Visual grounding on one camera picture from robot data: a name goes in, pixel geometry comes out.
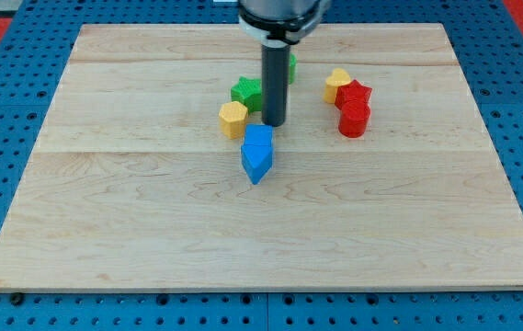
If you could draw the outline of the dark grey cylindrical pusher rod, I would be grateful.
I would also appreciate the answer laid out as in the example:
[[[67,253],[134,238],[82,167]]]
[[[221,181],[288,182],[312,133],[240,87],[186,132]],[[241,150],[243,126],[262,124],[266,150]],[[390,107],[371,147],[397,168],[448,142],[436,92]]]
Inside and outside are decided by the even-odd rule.
[[[290,47],[261,46],[262,121],[273,127],[286,119]]]

